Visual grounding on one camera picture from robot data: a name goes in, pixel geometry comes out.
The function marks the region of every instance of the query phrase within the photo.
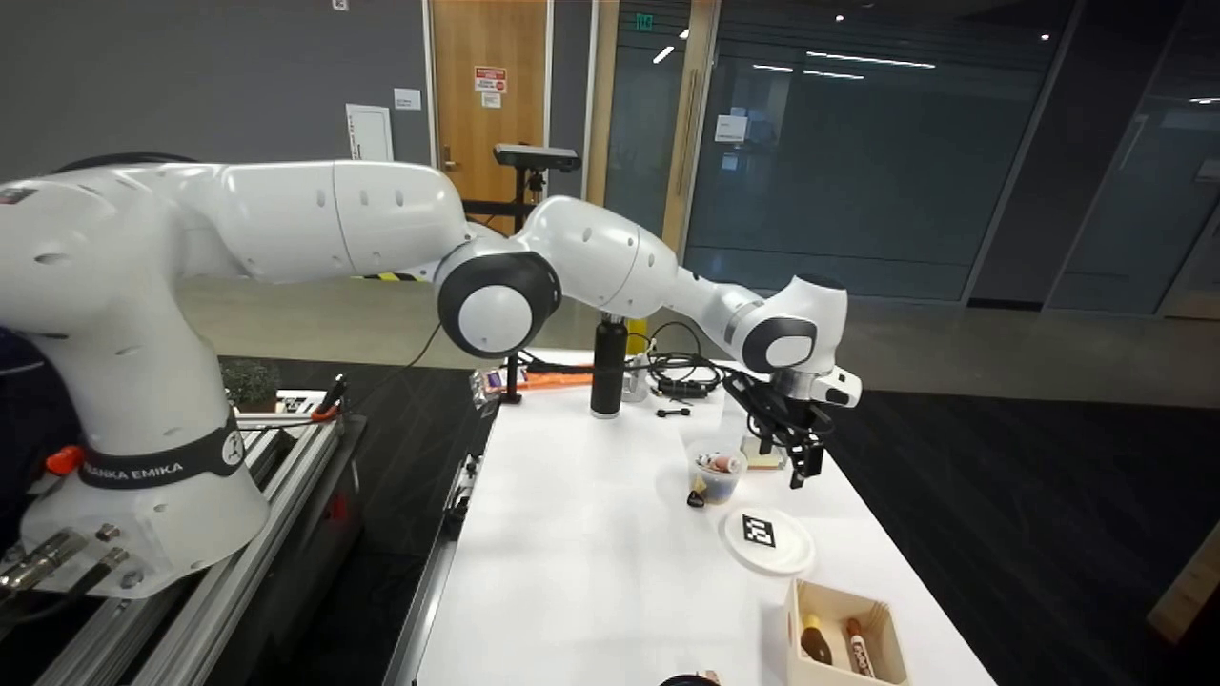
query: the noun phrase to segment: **wall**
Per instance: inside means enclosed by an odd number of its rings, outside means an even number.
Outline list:
[[[94,151],[348,156],[343,101],[423,86],[418,0],[8,0],[0,180]],[[428,160],[428,113],[393,113]]]

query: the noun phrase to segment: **floor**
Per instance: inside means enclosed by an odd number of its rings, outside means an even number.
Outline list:
[[[418,282],[187,282],[179,301],[216,353],[488,364],[430,337]],[[533,346],[591,346],[596,320],[567,301]],[[839,360],[867,390],[1220,409],[1220,320],[854,301]]]

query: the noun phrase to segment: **door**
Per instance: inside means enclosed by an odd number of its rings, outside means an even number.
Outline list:
[[[393,160],[388,105],[348,105],[351,160]]]
[[[544,146],[544,0],[428,0],[428,10],[439,169],[463,198],[507,200],[514,170],[493,148]]]

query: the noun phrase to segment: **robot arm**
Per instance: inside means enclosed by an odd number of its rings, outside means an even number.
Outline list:
[[[652,233],[575,198],[540,200],[502,240],[465,224],[445,175],[417,162],[88,169],[0,188],[0,327],[61,368],[92,451],[26,512],[22,546],[71,534],[106,561],[117,542],[125,583],[94,585],[117,599],[236,552],[268,504],[240,467],[216,358],[187,327],[177,279],[417,265],[430,269],[445,336],[473,353],[526,346],[562,296],[615,317],[675,310],[784,396],[857,401],[857,378],[836,364],[844,289],[792,279],[758,296],[702,282]]]
[[[758,296],[694,279],[647,227],[575,198],[540,200],[520,245],[555,265],[571,301],[615,317],[675,310],[698,320],[717,346],[771,373],[788,401],[854,409],[862,396],[862,379],[836,364],[846,289],[792,279],[783,293]]]

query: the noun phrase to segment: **ceiling light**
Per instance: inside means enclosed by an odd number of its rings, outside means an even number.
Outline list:
[[[788,69],[788,66],[765,66],[765,62],[758,62],[758,66],[750,66],[756,72],[797,72],[797,69]]]
[[[652,66],[667,62],[671,54],[675,54],[675,47],[662,47],[662,48],[652,57]]]
[[[822,72],[822,69],[802,69],[802,75],[813,75],[813,80],[867,80],[862,72]]]
[[[930,62],[892,62],[892,57],[873,57],[873,54],[822,54],[822,48],[805,48],[813,62],[850,62],[850,66],[887,66],[887,69],[937,69]]]

